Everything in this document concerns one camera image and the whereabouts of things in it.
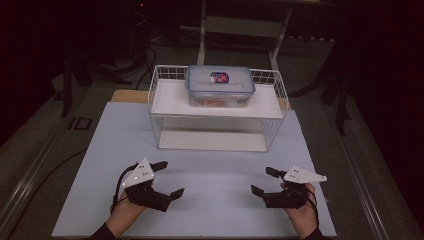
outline black cable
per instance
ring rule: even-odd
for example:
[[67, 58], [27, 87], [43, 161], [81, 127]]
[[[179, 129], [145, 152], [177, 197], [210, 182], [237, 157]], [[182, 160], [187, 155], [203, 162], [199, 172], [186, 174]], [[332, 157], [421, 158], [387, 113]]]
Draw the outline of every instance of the black cable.
[[151, 64], [149, 64], [149, 62], [148, 62], [148, 60], [147, 60], [147, 58], [146, 58], [146, 65], [147, 65], [147, 70], [146, 70], [146, 72], [144, 72], [144, 74], [140, 77], [140, 79], [138, 80], [138, 82], [137, 82], [137, 85], [135, 86], [135, 90], [138, 90], [138, 86], [140, 85], [140, 83], [143, 81], [143, 78], [146, 76], [146, 74], [149, 72], [150, 73], [150, 75], [153, 77], [153, 74], [152, 74], [152, 70], [151, 70], [151, 68], [153, 67], [153, 65], [155, 64], [155, 62], [156, 62], [156, 56], [157, 56], [157, 54], [156, 54], [156, 51], [152, 48], [152, 47], [150, 47], [150, 46], [148, 46], [147, 47], [150, 51], [152, 51], [152, 53], [153, 53], [153, 60], [152, 60], [152, 62], [151, 62]]
[[137, 167], [138, 163], [128, 167], [127, 169], [124, 170], [124, 172], [122, 172], [121, 176], [119, 176], [119, 180], [118, 180], [118, 184], [116, 184], [116, 190], [115, 190], [115, 195], [113, 195], [113, 199], [112, 199], [112, 205], [110, 206], [110, 213], [112, 214], [113, 209], [115, 209], [116, 204], [118, 204], [119, 202], [121, 202], [122, 200], [124, 200], [125, 198], [121, 199], [118, 201], [118, 197], [119, 197], [119, 188], [121, 187], [121, 182], [122, 179], [124, 178], [125, 174], [127, 174], [129, 171], [134, 170]]
[[314, 197], [315, 203], [311, 199], [309, 199], [309, 196], [306, 197], [306, 200], [312, 205], [312, 208], [314, 209], [314, 212], [315, 212], [315, 217], [316, 217], [316, 220], [317, 220], [317, 225], [319, 225], [318, 208], [317, 208], [317, 205], [318, 205], [317, 198], [316, 198], [315, 194], [311, 190], [308, 189], [308, 192], [310, 194], [312, 194], [312, 196]]
[[10, 239], [13, 235], [13, 233], [16, 231], [16, 228], [18, 227], [19, 223], [21, 222], [26, 210], [28, 209], [29, 205], [31, 204], [32, 200], [34, 200], [34, 197], [37, 195], [38, 191], [41, 189], [41, 187], [44, 185], [44, 183], [46, 183], [46, 181], [51, 177], [51, 175], [60, 167], [62, 167], [65, 163], [67, 163], [69, 160], [71, 160], [72, 158], [78, 156], [79, 154], [87, 151], [88, 148], [84, 148], [74, 154], [72, 154], [70, 157], [66, 158], [65, 160], [63, 160], [61, 163], [59, 163], [59, 165], [57, 165], [55, 168], [53, 168], [53, 170], [51, 170], [47, 176], [43, 179], [43, 181], [41, 181], [40, 185], [38, 185], [38, 187], [35, 189], [34, 193], [32, 194], [32, 196], [29, 198], [28, 202], [25, 205], [25, 208], [22, 210], [21, 214], [19, 215], [18, 220], [16, 221], [15, 225], [12, 228], [12, 231], [9, 233], [7, 239]]

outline human hand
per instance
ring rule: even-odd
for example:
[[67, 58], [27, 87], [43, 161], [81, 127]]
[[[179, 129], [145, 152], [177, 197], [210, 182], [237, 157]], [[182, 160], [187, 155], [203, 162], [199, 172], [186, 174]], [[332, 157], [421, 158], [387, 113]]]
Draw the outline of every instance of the human hand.
[[[308, 193], [309, 199], [316, 205], [313, 196], [315, 195], [315, 187], [310, 183], [306, 183], [305, 186], [310, 191]], [[297, 235], [301, 239], [308, 237], [318, 227], [315, 206], [312, 206], [309, 201], [306, 201], [305, 205], [298, 209], [284, 208], [284, 211], [289, 216]]]
[[140, 214], [146, 209], [144, 206], [130, 202], [124, 191], [111, 216], [106, 221], [106, 226], [118, 238], [135, 223]]

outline dark background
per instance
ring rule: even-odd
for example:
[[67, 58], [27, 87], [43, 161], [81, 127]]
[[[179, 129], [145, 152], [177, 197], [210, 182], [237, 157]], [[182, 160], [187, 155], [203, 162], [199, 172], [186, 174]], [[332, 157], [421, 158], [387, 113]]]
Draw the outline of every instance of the dark background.
[[[147, 5], [150, 9], [146, 15], [152, 24], [178, 35], [175, 27], [179, 24], [199, 24], [199, 2], [155, 1]], [[50, 80], [62, 72], [64, 46], [89, 51], [96, 61], [113, 64], [111, 49], [119, 42], [113, 36], [127, 36], [133, 19], [128, 8], [116, 6], [112, 9], [120, 9], [116, 12], [119, 17], [116, 21], [108, 18], [114, 11], [108, 12], [107, 6], [115, 3], [18, 0], [2, 5], [0, 146], [55, 93]], [[313, 6], [298, 7], [288, 32], [306, 40], [314, 36], [338, 38], [324, 67], [349, 79], [349, 93], [356, 98], [393, 177], [424, 229], [424, 5], [419, 0], [359, 5], [366, 10], [355, 12], [351, 18], [336, 8], [326, 8], [324, 13], [320, 8], [317, 13]], [[243, 16], [248, 13], [242, 4], [237, 9]], [[282, 9], [275, 9], [273, 15], [278, 16]], [[168, 13], [166, 18], [161, 16], [164, 12]], [[311, 16], [320, 16], [320, 21], [311, 20]], [[317, 22], [326, 22], [320, 25], [326, 27], [317, 27]]]

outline white shelf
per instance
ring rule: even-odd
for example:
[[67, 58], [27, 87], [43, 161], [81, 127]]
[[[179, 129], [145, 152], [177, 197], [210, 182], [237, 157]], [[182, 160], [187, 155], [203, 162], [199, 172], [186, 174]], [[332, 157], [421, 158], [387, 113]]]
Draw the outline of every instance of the white shelf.
[[159, 79], [151, 114], [284, 119], [274, 86], [255, 84], [255, 87], [256, 92], [245, 108], [191, 107], [184, 80]]

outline white platform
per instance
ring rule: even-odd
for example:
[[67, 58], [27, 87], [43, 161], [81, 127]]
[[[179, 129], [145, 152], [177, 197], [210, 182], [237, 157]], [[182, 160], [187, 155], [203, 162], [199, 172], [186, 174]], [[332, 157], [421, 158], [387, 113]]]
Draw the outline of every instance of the white platform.
[[[147, 107], [108, 103], [53, 230], [54, 237], [87, 237], [109, 217], [119, 175], [144, 157], [168, 161], [153, 187], [169, 194], [185, 188], [166, 213], [148, 209], [124, 234], [131, 238], [284, 238], [296, 235], [281, 209], [267, 209], [251, 193], [281, 191], [265, 168], [288, 170], [314, 166], [294, 111], [289, 111], [266, 153], [159, 150]], [[315, 184], [324, 235], [336, 232], [319, 184]]]
[[163, 119], [159, 148], [266, 152], [263, 121], [284, 119], [273, 85], [256, 84], [245, 108], [188, 103], [184, 80], [158, 80], [151, 114]]

